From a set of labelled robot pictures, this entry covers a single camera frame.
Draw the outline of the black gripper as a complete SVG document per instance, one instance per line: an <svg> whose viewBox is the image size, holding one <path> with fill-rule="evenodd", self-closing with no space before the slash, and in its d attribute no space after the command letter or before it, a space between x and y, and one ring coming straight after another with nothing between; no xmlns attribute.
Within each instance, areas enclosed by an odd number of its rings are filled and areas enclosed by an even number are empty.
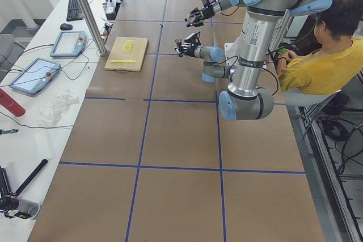
<svg viewBox="0 0 363 242"><path fill-rule="evenodd" d="M201 27L204 25L204 20L212 18L215 14L213 6L203 7L201 10L196 7L187 17L195 17L197 20L193 19L185 21L184 19L184 21L186 22L187 27Z"/></svg>
<svg viewBox="0 0 363 242"><path fill-rule="evenodd" d="M195 50L198 48L197 44L194 43L176 43L175 51L179 57L183 57L184 55L195 57Z"/></svg>

